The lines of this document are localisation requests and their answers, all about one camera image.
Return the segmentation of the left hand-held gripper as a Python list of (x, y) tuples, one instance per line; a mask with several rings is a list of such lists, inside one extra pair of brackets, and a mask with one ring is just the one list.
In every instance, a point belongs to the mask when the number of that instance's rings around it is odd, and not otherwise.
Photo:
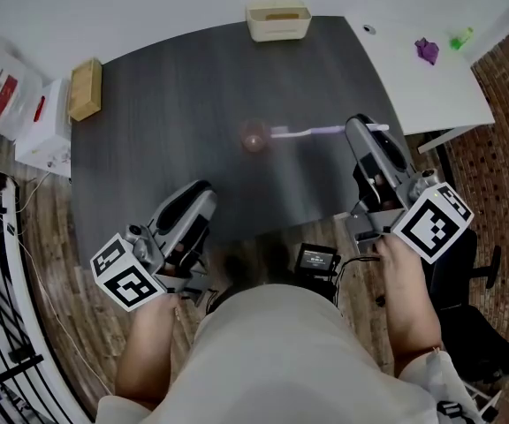
[(175, 277), (164, 272), (164, 264), (178, 243), (204, 244), (216, 208), (217, 194), (209, 181), (179, 189), (160, 206), (156, 219), (127, 226), (125, 234), (115, 234), (91, 259), (95, 282), (127, 312), (163, 294), (179, 294), (199, 305), (211, 285), (205, 265), (191, 276)]

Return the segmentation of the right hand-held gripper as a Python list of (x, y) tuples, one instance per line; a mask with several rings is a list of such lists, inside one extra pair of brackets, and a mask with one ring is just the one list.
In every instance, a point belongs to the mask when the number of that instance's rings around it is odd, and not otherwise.
[[(347, 142), (357, 161), (353, 177), (359, 200), (346, 221), (359, 252), (365, 252), (385, 235), (396, 235), (420, 257), (433, 263), (457, 241), (474, 215), (437, 171), (409, 169), (400, 145), (387, 131), (367, 128), (356, 114), (346, 121)], [(398, 195), (401, 208), (381, 210), (369, 179), (384, 175)]]

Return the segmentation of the person's left hand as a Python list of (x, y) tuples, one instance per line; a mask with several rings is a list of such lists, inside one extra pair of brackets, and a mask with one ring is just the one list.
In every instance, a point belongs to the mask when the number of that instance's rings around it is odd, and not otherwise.
[(193, 271), (203, 271), (202, 252), (202, 242), (197, 242), (193, 246), (178, 243), (165, 260), (164, 272), (168, 276), (188, 277)]

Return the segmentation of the person's right hand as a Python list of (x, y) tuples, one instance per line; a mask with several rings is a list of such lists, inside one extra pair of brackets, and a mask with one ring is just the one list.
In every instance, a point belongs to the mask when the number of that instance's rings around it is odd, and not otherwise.
[(370, 178), (369, 182), (378, 194), (381, 210), (401, 208), (398, 195), (394, 192), (386, 176), (382, 172), (376, 174), (373, 178)]

